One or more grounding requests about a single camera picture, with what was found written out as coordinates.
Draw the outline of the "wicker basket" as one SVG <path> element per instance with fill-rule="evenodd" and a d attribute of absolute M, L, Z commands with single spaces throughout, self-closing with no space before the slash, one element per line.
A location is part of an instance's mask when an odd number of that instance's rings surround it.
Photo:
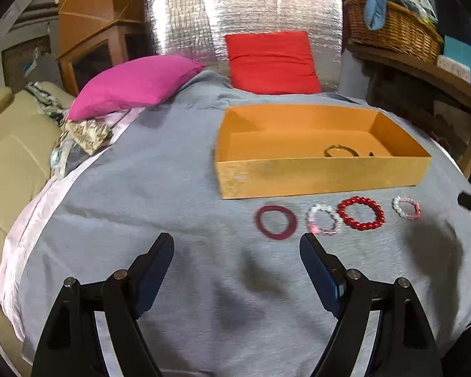
<path fill-rule="evenodd" d="M 379 30 L 370 30 L 364 21 L 365 2 L 354 0 L 345 4 L 353 43 L 436 62 L 443 39 L 433 25 L 407 8 L 388 2 L 385 24 Z"/>

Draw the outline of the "bronze cuff bangle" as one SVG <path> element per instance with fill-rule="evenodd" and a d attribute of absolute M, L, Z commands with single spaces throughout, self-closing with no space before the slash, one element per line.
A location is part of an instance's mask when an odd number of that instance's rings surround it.
<path fill-rule="evenodd" d="M 341 153 L 348 154 L 352 157 L 359 156 L 359 153 L 357 151 L 345 145 L 330 145 L 323 151 L 323 154 L 325 157 L 332 157 L 333 155 L 337 155 Z"/>

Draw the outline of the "wooden shelf table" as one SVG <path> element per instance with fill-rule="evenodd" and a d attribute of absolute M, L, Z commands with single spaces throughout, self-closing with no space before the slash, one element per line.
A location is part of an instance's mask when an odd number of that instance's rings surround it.
<path fill-rule="evenodd" d="M 466 178 L 471 176 L 471 127 L 465 139 L 453 124 L 435 115 L 435 103 L 471 116 L 471 85 L 434 64 L 357 43 L 347 49 L 368 71 L 366 101 L 405 118 L 451 153 Z"/>

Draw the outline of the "wooden cabinet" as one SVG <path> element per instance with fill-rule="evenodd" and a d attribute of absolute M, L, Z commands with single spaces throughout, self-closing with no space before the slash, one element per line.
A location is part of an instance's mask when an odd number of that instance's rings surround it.
<path fill-rule="evenodd" d="M 127 40 L 143 32 L 142 0 L 59 0 L 58 32 L 62 80 L 77 96 L 75 66 L 100 47 L 110 66 L 130 60 Z"/>

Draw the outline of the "orange cardboard box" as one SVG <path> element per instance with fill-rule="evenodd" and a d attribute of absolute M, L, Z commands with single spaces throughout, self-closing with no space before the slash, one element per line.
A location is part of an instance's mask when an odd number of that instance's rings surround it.
<path fill-rule="evenodd" d="M 358 157 L 325 157 L 345 145 Z M 274 198 L 415 186 L 431 155 L 384 113 L 324 104 L 228 107 L 215 168 L 224 199 Z"/>

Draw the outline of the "silver foil insulation panel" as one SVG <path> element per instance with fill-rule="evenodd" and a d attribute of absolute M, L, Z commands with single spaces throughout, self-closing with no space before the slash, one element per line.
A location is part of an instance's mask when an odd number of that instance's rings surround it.
<path fill-rule="evenodd" d="M 338 89 L 342 0 L 144 0 L 150 44 L 158 55 L 182 55 L 229 73 L 225 37 L 306 31 L 322 89 Z"/>

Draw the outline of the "gold patterned pouch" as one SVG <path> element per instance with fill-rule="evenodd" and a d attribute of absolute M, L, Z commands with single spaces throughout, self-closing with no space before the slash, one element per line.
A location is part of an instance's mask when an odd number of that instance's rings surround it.
<path fill-rule="evenodd" d="M 97 153 L 112 135 L 112 130 L 109 125 L 94 119 L 78 122 L 68 120 L 64 125 L 64 129 L 74 142 L 89 156 L 93 156 Z"/>

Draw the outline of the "red cushion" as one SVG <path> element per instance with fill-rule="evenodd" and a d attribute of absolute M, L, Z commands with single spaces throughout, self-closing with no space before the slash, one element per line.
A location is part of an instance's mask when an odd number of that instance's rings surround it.
<path fill-rule="evenodd" d="M 231 84 L 257 95 L 322 92 L 306 31 L 225 36 Z"/>

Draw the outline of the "beige sofa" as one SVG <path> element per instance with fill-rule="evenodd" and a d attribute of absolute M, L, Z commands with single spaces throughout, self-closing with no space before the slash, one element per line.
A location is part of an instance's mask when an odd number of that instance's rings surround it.
<path fill-rule="evenodd" d="M 0 88 L 0 264 L 6 236 L 16 218 L 50 178 L 50 156 L 60 129 L 26 90 Z M 0 304 L 0 345 L 22 376 L 31 366 Z"/>

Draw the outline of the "blue cloth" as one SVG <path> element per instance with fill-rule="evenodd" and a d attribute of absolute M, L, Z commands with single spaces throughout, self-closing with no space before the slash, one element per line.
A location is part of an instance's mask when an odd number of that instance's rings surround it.
<path fill-rule="evenodd" d="M 390 0 L 366 0 L 363 18 L 368 30 L 379 31 L 384 27 L 387 3 L 389 1 Z"/>

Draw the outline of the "grey bed blanket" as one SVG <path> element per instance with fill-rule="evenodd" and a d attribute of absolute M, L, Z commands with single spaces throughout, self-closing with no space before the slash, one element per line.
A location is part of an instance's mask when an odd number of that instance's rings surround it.
<path fill-rule="evenodd" d="M 18 289 L 23 356 L 35 357 L 63 280 L 99 282 L 127 268 L 162 232 L 175 254 L 139 325 L 167 376 L 308 376 L 335 326 L 299 257 L 299 234 L 273 241 L 255 227 L 258 199 L 223 200 L 214 144 L 226 107 L 265 98 L 204 71 L 165 104 L 143 111 L 86 168 L 46 224 Z M 400 218 L 392 189 L 367 193 L 385 211 L 374 231 L 344 228 L 322 243 L 367 277 L 413 285 L 441 352 L 471 322 L 470 185 L 450 158 L 406 121 L 431 154 L 423 181 L 403 195 L 422 208 Z"/>

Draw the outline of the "magenta pillow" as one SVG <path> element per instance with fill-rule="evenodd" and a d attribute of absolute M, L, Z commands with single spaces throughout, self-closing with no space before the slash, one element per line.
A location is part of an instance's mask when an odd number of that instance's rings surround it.
<path fill-rule="evenodd" d="M 152 55 L 113 66 L 84 86 L 69 108 L 68 119 L 82 121 L 160 105 L 203 68 L 179 55 Z"/>

